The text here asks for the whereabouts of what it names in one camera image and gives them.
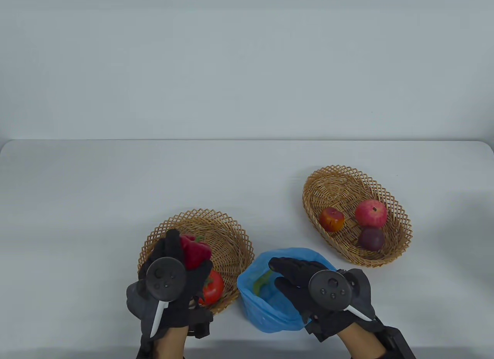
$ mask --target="plum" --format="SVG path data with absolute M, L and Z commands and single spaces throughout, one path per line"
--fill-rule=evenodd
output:
M 373 253 L 384 246 L 384 233 L 379 228 L 367 227 L 360 233 L 359 246 Z

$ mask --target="red bell pepper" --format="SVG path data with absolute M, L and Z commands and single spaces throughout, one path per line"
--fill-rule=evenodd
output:
M 180 236 L 180 243 L 184 250 L 185 269 L 198 268 L 206 260 L 211 258 L 211 248 L 201 241 L 202 237 L 194 237 L 189 234 Z

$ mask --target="human wrist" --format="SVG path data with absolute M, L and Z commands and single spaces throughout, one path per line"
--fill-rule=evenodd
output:
M 353 359 L 379 359 L 386 349 L 374 333 L 367 332 L 357 323 L 353 323 L 337 333 Z
M 182 359 L 189 327 L 173 327 L 154 343 L 155 359 Z

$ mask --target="oval wicker basket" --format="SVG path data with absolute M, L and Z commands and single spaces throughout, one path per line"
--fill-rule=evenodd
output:
M 213 267 L 223 277 L 225 289 L 220 300 L 208 308 L 213 314 L 223 311 L 239 296 L 237 277 L 254 260 L 249 236 L 237 221 L 219 211 L 194 209 L 181 212 L 161 223 L 147 237 L 139 256 L 138 269 L 151 254 L 154 244 L 165 236 L 168 229 L 173 228 L 192 236 L 204 236 L 205 242 L 210 245 Z
M 362 228 L 355 220 L 355 209 L 367 199 L 379 200 L 388 208 L 388 221 L 382 229 L 385 242 L 377 253 L 357 246 Z M 400 257 L 411 242 L 411 224 L 402 206 L 385 188 L 357 169 L 332 165 L 316 170 L 305 182 L 303 202 L 309 219 L 325 241 L 353 264 L 383 266 Z M 319 215 L 327 207 L 345 215 L 341 231 L 328 233 L 319 224 Z

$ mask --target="blue plastic bag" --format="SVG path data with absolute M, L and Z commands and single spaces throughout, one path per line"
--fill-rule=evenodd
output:
M 322 255 L 309 248 L 282 248 L 261 253 L 246 271 L 239 275 L 237 287 L 242 295 L 245 315 L 257 329 L 265 333 L 299 331 L 305 327 L 300 313 L 274 285 L 274 280 L 280 274 L 273 273 L 269 277 L 269 282 L 261 288 L 259 296 L 252 291 L 254 283 L 270 270 L 268 262 L 272 257 L 318 261 L 330 270 L 336 269 Z

